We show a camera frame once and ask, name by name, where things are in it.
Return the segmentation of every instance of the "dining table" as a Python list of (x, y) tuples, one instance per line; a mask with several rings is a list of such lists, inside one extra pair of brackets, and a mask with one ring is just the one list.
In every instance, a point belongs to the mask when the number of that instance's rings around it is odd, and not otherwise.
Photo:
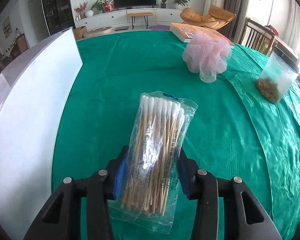
[[(277, 104), (255, 86), (268, 57), (235, 44), (227, 70), (204, 83), (182, 59), (187, 44), (167, 31), (134, 31), (77, 42), (82, 68), (60, 120), (52, 190), (65, 177), (81, 179), (104, 169), (129, 145), (140, 95), (162, 91), (188, 98), (197, 111), (183, 149), (214, 176), (239, 176), (260, 201), (284, 240), (300, 221), (300, 89), (293, 83)], [(190, 239), (196, 201), (181, 188), (169, 234), (111, 219), (115, 239)], [(81, 238), (87, 239), (86, 202)], [(224, 236), (219, 198), (218, 239)]]

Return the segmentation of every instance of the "metal screw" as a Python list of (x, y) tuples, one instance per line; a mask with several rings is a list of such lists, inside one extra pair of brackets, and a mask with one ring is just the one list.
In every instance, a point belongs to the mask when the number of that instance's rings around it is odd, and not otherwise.
[(107, 170), (100, 170), (100, 171), (98, 171), (98, 174), (99, 174), (100, 176), (105, 176), (105, 175), (108, 174), (108, 171), (107, 171)]
[(70, 178), (70, 177), (65, 177), (64, 179), (63, 179), (63, 183), (65, 183), (65, 184), (68, 184), (68, 183), (70, 183), (72, 181), (72, 179)]
[(242, 182), (242, 179), (240, 178), (240, 177), (234, 177), (233, 178), (233, 180), (234, 180), (234, 182), (236, 182), (236, 183), (241, 183)]
[(199, 169), (199, 170), (198, 170), (198, 174), (199, 174), (199, 175), (206, 175), (206, 174), (207, 174), (207, 171), (204, 170), (204, 169)]

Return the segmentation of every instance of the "plastic bag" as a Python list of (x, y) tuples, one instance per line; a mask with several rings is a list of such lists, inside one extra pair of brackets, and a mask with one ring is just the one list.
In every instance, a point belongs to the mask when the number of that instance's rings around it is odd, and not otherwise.
[(199, 73), (203, 82), (211, 83), (217, 79), (217, 74), (227, 69), (226, 58), (230, 57), (231, 46), (217, 37), (214, 41), (209, 35), (195, 32), (183, 52), (183, 60), (192, 73)]
[(196, 109), (193, 101), (159, 91), (141, 95), (122, 193), (109, 203), (112, 218), (170, 232), (179, 188), (175, 161)]

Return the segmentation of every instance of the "black lid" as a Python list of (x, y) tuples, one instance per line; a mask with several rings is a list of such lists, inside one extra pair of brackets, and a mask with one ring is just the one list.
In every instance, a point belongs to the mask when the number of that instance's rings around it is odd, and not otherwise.
[(274, 47), (272, 52), (277, 54), (295, 73), (299, 73), (298, 66), (281, 49)]

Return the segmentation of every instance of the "potted plant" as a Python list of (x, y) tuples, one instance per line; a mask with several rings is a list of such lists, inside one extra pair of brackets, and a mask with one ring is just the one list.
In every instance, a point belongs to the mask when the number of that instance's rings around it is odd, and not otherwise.
[(160, 0), (161, 1), (161, 8), (165, 9), (167, 7), (166, 1), (167, 0)]
[(184, 6), (188, 5), (188, 2), (190, 2), (190, 0), (170, 0), (173, 1), (173, 3), (175, 4), (175, 8), (178, 10), (182, 10)]
[(84, 12), (87, 8), (88, 2), (84, 2), (83, 4), (79, 3), (79, 7), (75, 8), (74, 10), (80, 14), (80, 18), (83, 19), (86, 16), (84, 15)]
[(92, 6), (91, 6), (91, 10), (95, 9), (96, 14), (101, 13), (103, 10), (103, 3), (102, 0), (97, 0), (95, 1)]
[(74, 8), (74, 11), (78, 14), (78, 20), (80, 20), (81, 13), (82, 13), (82, 9), (80, 8), (80, 6), (78, 6), (77, 8)]

